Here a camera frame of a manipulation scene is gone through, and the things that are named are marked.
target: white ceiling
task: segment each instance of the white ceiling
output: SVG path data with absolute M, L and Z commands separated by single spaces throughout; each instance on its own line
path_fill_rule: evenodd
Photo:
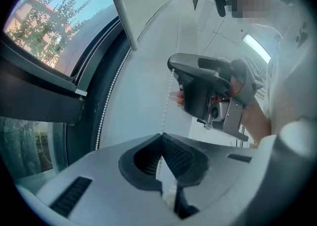
M 230 13 L 222 18 L 213 0 L 198 0 L 196 18 L 199 54 L 227 60 L 248 56 L 255 61 L 259 70 L 266 72 L 266 62 L 242 41 L 242 37 L 246 33 L 252 35 L 273 55 L 277 48 L 274 40 L 277 33 L 273 29 L 241 23 Z

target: glass window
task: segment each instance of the glass window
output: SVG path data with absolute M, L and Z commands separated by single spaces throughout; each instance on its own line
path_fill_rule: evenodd
M 94 37 L 102 29 L 96 30 L 99 23 L 93 20 L 103 16 L 110 22 L 111 10 L 116 15 L 113 0 L 19 0 L 3 30 L 34 57 L 70 76 L 83 52 L 76 51 L 79 45 L 86 48 L 92 40 L 87 34 Z M 81 30 L 84 43 L 67 51 Z
M 14 179 L 51 170 L 48 123 L 0 117 L 0 154 Z

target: ceiling light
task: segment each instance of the ceiling light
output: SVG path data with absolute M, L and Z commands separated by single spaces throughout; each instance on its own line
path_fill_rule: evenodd
M 247 43 L 254 51 L 256 51 L 266 63 L 269 62 L 271 56 L 264 50 L 264 48 L 249 34 L 245 35 L 243 42 Z

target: tree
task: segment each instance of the tree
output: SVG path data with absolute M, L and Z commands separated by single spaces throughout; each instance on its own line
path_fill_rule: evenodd
M 52 1 L 38 0 L 20 26 L 15 25 L 15 29 L 7 33 L 16 44 L 21 47 L 28 46 L 36 58 L 49 65 L 57 62 L 69 40 L 91 19 L 76 22 L 76 15 L 91 0 L 86 1 L 79 8 L 75 8 L 78 0 L 63 0 L 61 4 L 50 10 L 49 5 Z

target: fluorescent light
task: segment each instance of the fluorescent light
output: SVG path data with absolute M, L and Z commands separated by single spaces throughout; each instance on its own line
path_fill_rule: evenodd
M 249 34 L 247 34 L 243 38 L 243 42 L 247 43 L 254 51 L 256 51 L 264 60 L 266 63 L 269 62 L 271 59 L 271 56 L 264 50 L 264 48 Z

